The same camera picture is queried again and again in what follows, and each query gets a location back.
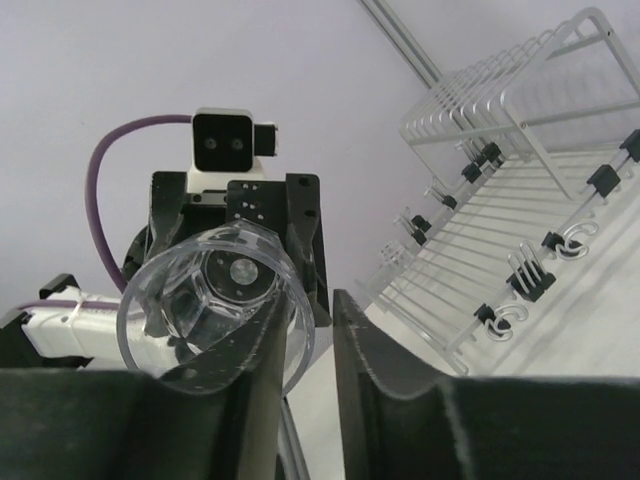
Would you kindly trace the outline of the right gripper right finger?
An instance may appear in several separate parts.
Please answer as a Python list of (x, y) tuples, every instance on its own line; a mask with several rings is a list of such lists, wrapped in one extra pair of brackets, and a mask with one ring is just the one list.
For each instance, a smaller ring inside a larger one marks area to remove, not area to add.
[(333, 294), (349, 479), (635, 479), (631, 378), (456, 377), (422, 361)]

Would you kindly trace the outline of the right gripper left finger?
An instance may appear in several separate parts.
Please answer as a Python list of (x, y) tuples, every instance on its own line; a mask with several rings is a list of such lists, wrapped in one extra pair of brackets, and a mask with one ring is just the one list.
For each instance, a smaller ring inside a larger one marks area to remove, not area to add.
[(5, 479), (272, 479), (287, 301), (160, 378), (133, 370), (5, 368)]

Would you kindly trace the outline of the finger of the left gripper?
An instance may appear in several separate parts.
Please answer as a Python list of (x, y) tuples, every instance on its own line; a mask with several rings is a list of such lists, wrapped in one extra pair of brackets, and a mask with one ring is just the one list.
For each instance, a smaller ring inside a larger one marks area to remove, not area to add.
[(150, 187), (147, 259), (171, 246), (182, 222), (186, 197), (185, 172), (155, 172)]
[(309, 300), (316, 325), (329, 325), (320, 181), (314, 174), (285, 177), (287, 232), (286, 251), (294, 263)]

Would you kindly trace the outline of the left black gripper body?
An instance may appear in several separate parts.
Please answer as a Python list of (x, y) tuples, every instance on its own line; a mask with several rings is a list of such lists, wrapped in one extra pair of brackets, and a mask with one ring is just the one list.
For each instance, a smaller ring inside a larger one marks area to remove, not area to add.
[[(171, 246), (200, 232), (243, 219), (275, 232), (287, 253), (285, 178), (283, 180), (231, 181), (226, 190), (217, 192), (190, 194), (186, 191), (181, 214), (182, 222)], [(148, 260), (147, 242), (148, 222), (134, 237), (125, 255), (122, 265), (122, 275), (125, 280), (131, 280)]]

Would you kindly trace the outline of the clear plastic cup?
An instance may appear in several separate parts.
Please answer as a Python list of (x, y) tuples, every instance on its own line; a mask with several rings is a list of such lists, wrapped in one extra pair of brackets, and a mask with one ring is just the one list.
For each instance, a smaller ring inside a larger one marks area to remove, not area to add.
[(147, 260), (129, 280), (116, 317), (126, 367), (160, 376), (227, 340), (276, 295), (287, 327), (283, 391), (305, 373), (313, 310), (278, 234), (237, 219)]

